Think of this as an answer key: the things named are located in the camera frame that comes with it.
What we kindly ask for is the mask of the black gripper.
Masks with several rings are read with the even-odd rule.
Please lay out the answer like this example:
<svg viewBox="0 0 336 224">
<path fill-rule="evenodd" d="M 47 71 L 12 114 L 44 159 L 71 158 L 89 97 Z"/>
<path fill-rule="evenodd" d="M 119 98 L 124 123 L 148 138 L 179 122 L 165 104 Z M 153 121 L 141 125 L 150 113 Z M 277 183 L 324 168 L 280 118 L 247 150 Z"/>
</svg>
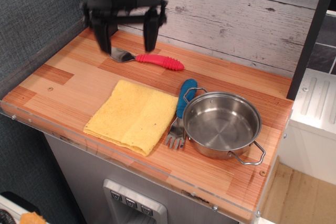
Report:
<svg viewBox="0 0 336 224">
<path fill-rule="evenodd" d="M 80 4 L 83 11 L 83 21 L 91 26 L 87 1 Z M 113 7 L 118 14 L 110 21 L 115 24 L 143 23 L 143 37 L 146 52 L 155 49 L 159 27 L 166 23 L 166 0 L 114 0 Z M 111 41 L 109 25 L 107 23 L 93 24 L 93 31 L 100 49 L 105 53 L 111 53 Z"/>
</svg>

